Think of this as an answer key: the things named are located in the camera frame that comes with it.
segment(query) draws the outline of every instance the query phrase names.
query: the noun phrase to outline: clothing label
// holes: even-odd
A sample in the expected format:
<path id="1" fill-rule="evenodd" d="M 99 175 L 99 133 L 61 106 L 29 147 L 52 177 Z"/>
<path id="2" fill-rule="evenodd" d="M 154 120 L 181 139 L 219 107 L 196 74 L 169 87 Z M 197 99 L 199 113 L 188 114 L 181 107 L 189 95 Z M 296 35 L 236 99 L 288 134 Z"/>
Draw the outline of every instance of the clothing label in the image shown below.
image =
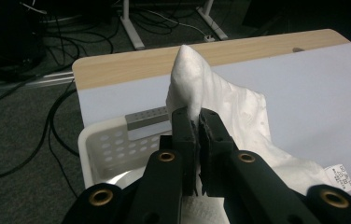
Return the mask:
<path id="1" fill-rule="evenodd" d="M 351 190 L 351 179 L 347 174 L 346 169 L 342 164 L 337 164 L 325 168 L 325 172 L 330 179 L 330 183 L 339 189 L 344 191 Z"/>

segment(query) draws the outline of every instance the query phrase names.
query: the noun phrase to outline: brass insert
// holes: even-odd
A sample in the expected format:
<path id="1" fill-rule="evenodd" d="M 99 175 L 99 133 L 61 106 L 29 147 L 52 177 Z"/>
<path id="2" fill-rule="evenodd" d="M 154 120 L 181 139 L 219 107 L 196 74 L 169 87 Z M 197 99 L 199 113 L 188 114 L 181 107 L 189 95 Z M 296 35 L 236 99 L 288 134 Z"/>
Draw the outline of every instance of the brass insert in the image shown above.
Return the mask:
<path id="1" fill-rule="evenodd" d="M 243 162 L 254 162 L 255 161 L 255 157 L 253 157 L 247 153 L 240 153 L 238 157 L 239 157 L 239 160 L 243 161 Z"/>
<path id="2" fill-rule="evenodd" d="M 89 197 L 89 203 L 93 206 L 102 206 L 111 202 L 114 194 L 110 189 L 98 189 Z"/>
<path id="3" fill-rule="evenodd" d="M 337 208 L 346 208 L 349 206 L 349 201 L 342 195 L 337 192 L 323 189 L 320 192 L 320 196 L 324 202 L 337 207 Z"/>
<path id="4" fill-rule="evenodd" d="M 175 154 L 171 152 L 163 152 L 159 154 L 160 161 L 172 161 L 175 157 L 176 157 Z"/>

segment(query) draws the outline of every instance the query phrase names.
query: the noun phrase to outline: black equipment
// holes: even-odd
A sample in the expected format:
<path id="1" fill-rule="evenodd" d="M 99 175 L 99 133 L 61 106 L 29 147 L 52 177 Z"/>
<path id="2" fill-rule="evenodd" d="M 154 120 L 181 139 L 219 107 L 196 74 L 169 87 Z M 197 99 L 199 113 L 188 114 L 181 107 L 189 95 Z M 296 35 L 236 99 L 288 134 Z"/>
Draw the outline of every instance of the black equipment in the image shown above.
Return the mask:
<path id="1" fill-rule="evenodd" d="M 231 224 L 351 223 L 348 193 L 320 185 L 303 196 L 288 188 L 258 154 L 237 148 L 216 112 L 203 108 L 198 129 L 186 107 L 172 118 L 173 135 L 161 136 L 143 177 L 126 189 L 85 189 L 63 223 L 180 223 L 182 196 L 196 190 L 198 161 L 203 193 L 225 199 Z"/>

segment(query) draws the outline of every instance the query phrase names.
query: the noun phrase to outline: white towel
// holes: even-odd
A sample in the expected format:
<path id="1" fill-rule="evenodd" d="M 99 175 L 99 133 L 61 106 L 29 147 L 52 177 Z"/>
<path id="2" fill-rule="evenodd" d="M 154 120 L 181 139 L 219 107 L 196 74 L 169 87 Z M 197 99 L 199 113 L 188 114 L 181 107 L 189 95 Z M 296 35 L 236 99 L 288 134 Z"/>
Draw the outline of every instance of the white towel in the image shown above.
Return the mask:
<path id="1" fill-rule="evenodd" d="M 274 146 L 262 94 L 229 83 L 189 46 L 181 46 L 175 58 L 166 105 L 169 115 L 187 106 L 195 123 L 202 107 L 216 111 L 240 149 L 258 153 L 289 188 L 303 195 L 313 185 L 331 185 L 320 165 Z"/>

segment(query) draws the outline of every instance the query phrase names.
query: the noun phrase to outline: white basket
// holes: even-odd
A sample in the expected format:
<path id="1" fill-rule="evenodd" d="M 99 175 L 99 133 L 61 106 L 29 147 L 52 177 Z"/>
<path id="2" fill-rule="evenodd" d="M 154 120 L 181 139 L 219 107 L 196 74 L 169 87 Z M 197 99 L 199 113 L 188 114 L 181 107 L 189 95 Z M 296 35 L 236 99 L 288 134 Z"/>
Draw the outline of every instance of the white basket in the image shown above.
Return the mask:
<path id="1" fill-rule="evenodd" d="M 145 166 L 150 154 L 159 149 L 160 135 L 166 134 L 171 131 L 130 140 L 124 117 L 85 128 L 78 138 L 85 188 Z"/>

